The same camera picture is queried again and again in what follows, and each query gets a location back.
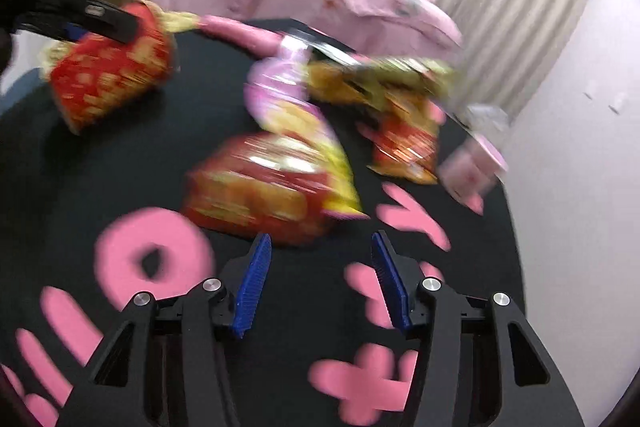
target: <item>metal screw cap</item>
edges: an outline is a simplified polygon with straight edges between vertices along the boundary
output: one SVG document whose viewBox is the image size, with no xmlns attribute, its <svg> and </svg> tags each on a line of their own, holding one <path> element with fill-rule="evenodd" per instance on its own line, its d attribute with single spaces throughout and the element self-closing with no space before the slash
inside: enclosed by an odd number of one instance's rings
<svg viewBox="0 0 640 427">
<path fill-rule="evenodd" d="M 498 306 L 506 306 L 511 302 L 511 299 L 506 293 L 498 292 L 494 294 L 494 302 L 498 304 Z"/>
<path fill-rule="evenodd" d="M 135 304 L 136 306 L 146 306 L 147 304 L 149 304 L 150 300 L 151 295 L 146 292 L 140 292 L 138 295 L 133 297 L 133 304 Z"/>
<path fill-rule="evenodd" d="M 433 277 L 427 277 L 427 279 L 422 281 L 422 286 L 426 290 L 429 290 L 432 292 L 436 292 L 440 288 L 442 288 L 442 284 L 440 283 L 440 281 L 438 281 L 437 279 L 434 279 Z"/>
<path fill-rule="evenodd" d="M 207 292 L 216 292 L 220 288 L 222 288 L 222 282 L 219 279 L 207 279 L 204 283 L 202 283 L 202 287 L 204 291 Z"/>
</svg>

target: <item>pink letter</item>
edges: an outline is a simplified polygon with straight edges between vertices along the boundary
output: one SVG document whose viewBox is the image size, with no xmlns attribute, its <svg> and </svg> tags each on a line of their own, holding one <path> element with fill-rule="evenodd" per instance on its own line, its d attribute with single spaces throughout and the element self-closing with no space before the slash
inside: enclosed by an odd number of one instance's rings
<svg viewBox="0 0 640 427">
<path fill-rule="evenodd" d="M 402 206 L 379 204 L 376 211 L 380 221 L 396 230 L 424 232 L 434 245 L 446 251 L 451 250 L 447 234 L 410 194 L 393 183 L 385 182 L 382 188 Z"/>
<path fill-rule="evenodd" d="M 153 248 L 161 250 L 162 260 L 158 276 L 149 280 L 140 261 Z M 143 290 L 156 299 L 186 293 L 214 269 L 213 251 L 200 229 L 165 208 L 142 208 L 117 219 L 95 250 L 96 279 L 119 310 Z"/>
<path fill-rule="evenodd" d="M 86 365 L 100 344 L 102 334 L 78 303 L 64 290 L 46 286 L 40 294 L 40 307 L 66 349 Z"/>
<path fill-rule="evenodd" d="M 71 384 L 68 383 L 62 373 L 51 362 L 49 355 L 45 352 L 42 344 L 31 331 L 19 329 L 15 332 L 15 338 L 18 342 L 18 349 L 24 359 L 33 370 L 38 380 L 42 383 L 56 402 L 64 405 L 66 399 L 71 393 Z"/>
<path fill-rule="evenodd" d="M 58 411 L 39 394 L 29 394 L 24 399 L 27 409 L 40 422 L 42 427 L 54 427 L 58 421 Z"/>
<path fill-rule="evenodd" d="M 16 394 L 22 398 L 24 397 L 24 387 L 22 386 L 22 382 L 18 378 L 18 376 L 14 373 L 13 369 L 9 369 L 5 365 L 1 365 L 4 374 L 6 375 L 6 379 L 11 384 L 11 387 L 14 388 Z"/>
</svg>

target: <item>blue gripper pad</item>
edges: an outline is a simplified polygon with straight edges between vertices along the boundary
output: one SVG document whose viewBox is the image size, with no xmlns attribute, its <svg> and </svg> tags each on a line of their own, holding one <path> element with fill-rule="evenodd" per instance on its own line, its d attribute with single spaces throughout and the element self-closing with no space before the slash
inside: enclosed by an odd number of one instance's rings
<svg viewBox="0 0 640 427">
<path fill-rule="evenodd" d="M 383 237 L 380 232 L 374 233 L 371 238 L 371 262 L 380 282 L 386 309 L 394 327 L 407 334 L 412 327 L 410 298 L 394 263 L 395 256 L 386 234 Z"/>
<path fill-rule="evenodd" d="M 256 237 L 252 250 L 251 261 L 244 272 L 244 278 L 236 294 L 236 315 L 231 324 L 231 330 L 238 339 L 241 339 L 245 331 L 251 328 L 255 309 L 258 307 L 262 293 L 262 286 L 264 286 L 264 280 L 267 277 L 271 263 L 271 237 L 269 234 L 260 234 Z"/>
</svg>

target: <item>white wall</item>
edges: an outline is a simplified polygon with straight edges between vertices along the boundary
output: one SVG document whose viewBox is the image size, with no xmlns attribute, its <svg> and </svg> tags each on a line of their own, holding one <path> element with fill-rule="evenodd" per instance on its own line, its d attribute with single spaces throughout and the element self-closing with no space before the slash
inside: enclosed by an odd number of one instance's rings
<svg viewBox="0 0 640 427">
<path fill-rule="evenodd" d="M 46 37 L 20 31 L 14 35 L 11 66 L 0 76 L 0 96 L 27 71 L 38 67 L 38 53 L 49 41 Z"/>
<path fill-rule="evenodd" d="M 640 365 L 639 44 L 640 0 L 589 0 L 505 149 L 529 320 L 587 427 Z"/>
</svg>

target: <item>pink cross shape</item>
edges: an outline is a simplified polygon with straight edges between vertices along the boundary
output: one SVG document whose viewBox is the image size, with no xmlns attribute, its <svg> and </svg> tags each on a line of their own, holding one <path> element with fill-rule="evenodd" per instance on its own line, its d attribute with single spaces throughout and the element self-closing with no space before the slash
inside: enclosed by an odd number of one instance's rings
<svg viewBox="0 0 640 427">
<path fill-rule="evenodd" d="M 309 369 L 309 382 L 321 393 L 340 399 L 339 413 L 350 425 L 371 425 L 380 411 L 401 411 L 409 394 L 417 351 L 399 360 L 400 380 L 391 380 L 394 354 L 388 347 L 365 344 L 354 363 L 319 360 Z"/>
</svg>

